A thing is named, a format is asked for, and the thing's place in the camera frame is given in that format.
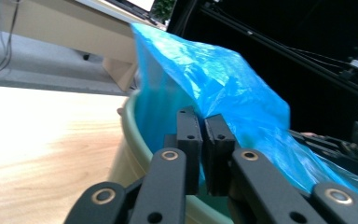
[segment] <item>electronic device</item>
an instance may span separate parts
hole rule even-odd
[[[152,9],[154,0],[105,0],[117,7],[120,7],[142,20],[149,20],[149,12]]]

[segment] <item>metal screw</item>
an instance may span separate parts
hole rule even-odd
[[[220,140],[223,140],[223,139],[225,139],[226,137],[225,137],[223,134],[218,134],[218,135],[217,135],[217,138],[220,139]]]
[[[175,151],[165,151],[161,154],[161,157],[166,161],[174,161],[179,157],[179,155]]]
[[[116,197],[116,192],[112,189],[99,189],[92,194],[91,200],[96,204],[110,203]]]
[[[257,161],[258,160],[258,155],[252,151],[243,151],[241,155],[247,161]]]
[[[345,205],[353,204],[353,199],[347,193],[339,189],[327,189],[324,192],[325,196],[335,203],[341,203]]]

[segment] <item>trash bin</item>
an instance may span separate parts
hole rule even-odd
[[[135,122],[134,109],[138,95],[139,92],[136,91],[124,106],[121,119],[124,138],[109,176],[109,181],[119,183],[124,187],[146,174],[153,157]],[[232,223],[232,220],[198,197],[186,196],[186,223],[224,224]]]

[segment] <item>floor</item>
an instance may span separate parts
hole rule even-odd
[[[2,33],[7,42],[8,33]],[[66,47],[12,36],[12,58],[0,72],[0,86],[26,89],[73,91],[109,95],[128,95],[123,92],[102,67],[103,57],[90,55],[85,61],[81,52]],[[0,62],[4,47],[0,40]]]

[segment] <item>black machine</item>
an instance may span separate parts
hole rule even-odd
[[[319,151],[334,145],[292,135]],[[144,178],[127,188],[92,186],[65,223],[185,223],[185,196],[199,191],[200,162],[208,193],[227,196],[234,223],[358,223],[355,192],[335,183],[317,184],[311,194],[295,189],[262,153],[240,148],[221,115],[200,125],[192,107],[177,112],[177,134],[166,135]]]
[[[291,107],[291,128],[351,141],[358,1],[177,0],[167,30],[233,49]]]

